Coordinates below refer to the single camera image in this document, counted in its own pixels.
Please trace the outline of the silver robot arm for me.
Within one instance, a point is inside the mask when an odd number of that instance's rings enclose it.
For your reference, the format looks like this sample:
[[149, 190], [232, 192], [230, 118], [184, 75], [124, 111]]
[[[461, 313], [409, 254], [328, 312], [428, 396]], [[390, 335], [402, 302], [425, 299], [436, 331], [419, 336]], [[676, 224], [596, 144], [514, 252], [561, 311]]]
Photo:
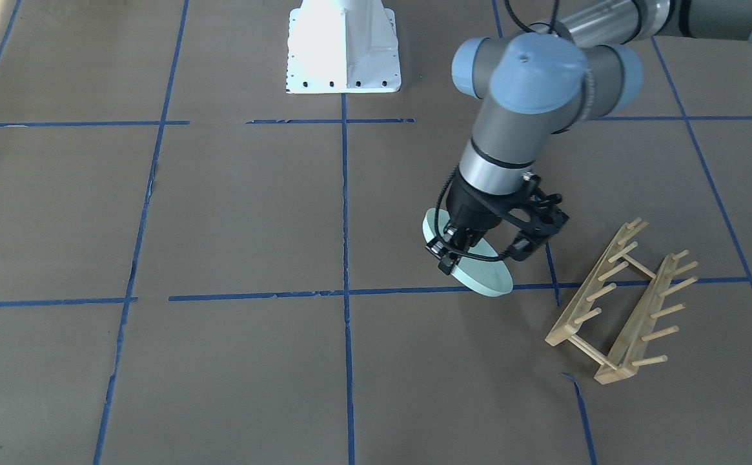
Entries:
[[427, 250], [449, 276], [523, 261], [567, 223], [532, 167], [549, 136], [623, 108], [642, 87], [627, 44], [652, 36], [752, 43], [752, 1], [596, 1], [503, 39], [468, 39], [451, 74], [482, 101], [438, 197]]

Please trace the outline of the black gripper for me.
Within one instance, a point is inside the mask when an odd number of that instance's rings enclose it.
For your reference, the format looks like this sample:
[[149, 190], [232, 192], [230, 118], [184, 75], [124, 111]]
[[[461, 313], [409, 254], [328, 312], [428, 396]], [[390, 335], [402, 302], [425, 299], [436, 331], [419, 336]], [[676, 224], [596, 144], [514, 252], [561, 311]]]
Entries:
[[449, 236], [433, 236], [425, 248], [440, 257], [438, 268], [450, 276], [461, 260], [462, 251], [479, 244], [485, 233], [497, 227], [502, 218], [488, 204], [502, 202], [502, 195], [488, 194], [470, 185], [462, 176], [452, 176], [447, 182], [445, 210], [449, 220], [445, 229], [454, 229]]

